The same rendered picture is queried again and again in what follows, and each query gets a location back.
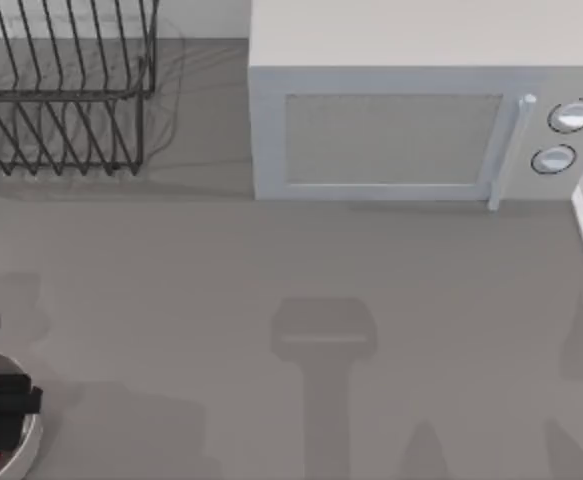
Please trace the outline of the small white microwave knob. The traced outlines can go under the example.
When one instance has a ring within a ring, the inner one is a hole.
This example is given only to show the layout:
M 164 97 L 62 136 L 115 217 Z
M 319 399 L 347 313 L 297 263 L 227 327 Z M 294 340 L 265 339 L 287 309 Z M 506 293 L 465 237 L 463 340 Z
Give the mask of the small white microwave knob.
M 537 151 L 530 165 L 539 175 L 557 175 L 568 170 L 577 160 L 577 152 L 569 145 L 560 144 Z

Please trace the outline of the pale microwave oven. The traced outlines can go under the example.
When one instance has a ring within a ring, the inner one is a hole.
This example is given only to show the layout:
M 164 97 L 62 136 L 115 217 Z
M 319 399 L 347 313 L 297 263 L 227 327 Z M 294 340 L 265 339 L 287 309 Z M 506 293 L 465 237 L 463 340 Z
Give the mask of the pale microwave oven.
M 554 132 L 558 104 L 583 98 L 583 0 L 253 0 L 253 67 L 435 67 L 499 72 L 537 97 L 506 201 L 567 201 L 583 176 L 583 130 Z M 577 160 L 539 175 L 539 150 Z

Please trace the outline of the large white microwave knob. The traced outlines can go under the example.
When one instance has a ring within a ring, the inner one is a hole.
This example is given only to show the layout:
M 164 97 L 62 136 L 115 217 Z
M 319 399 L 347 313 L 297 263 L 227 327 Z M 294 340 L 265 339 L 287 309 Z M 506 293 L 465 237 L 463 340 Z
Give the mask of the large white microwave knob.
M 560 134 L 583 130 L 583 98 L 556 105 L 549 113 L 547 123 L 554 132 Z

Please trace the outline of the pale microwave door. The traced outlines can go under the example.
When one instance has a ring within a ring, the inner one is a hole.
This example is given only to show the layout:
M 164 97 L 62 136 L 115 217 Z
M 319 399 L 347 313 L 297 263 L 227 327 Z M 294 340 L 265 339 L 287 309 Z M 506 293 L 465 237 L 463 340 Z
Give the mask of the pale microwave door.
M 253 67 L 260 200 L 484 201 L 519 89 L 493 71 Z

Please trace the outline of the grey metal bowl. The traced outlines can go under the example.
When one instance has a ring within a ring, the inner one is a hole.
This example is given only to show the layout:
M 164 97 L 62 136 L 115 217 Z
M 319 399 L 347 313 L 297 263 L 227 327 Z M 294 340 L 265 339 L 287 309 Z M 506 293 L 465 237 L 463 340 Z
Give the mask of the grey metal bowl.
M 0 374 L 13 373 L 28 374 L 17 362 L 0 354 Z M 13 452 L 0 453 L 0 480 L 25 480 L 35 463 L 42 436 L 41 411 L 39 414 L 25 415 L 20 445 Z

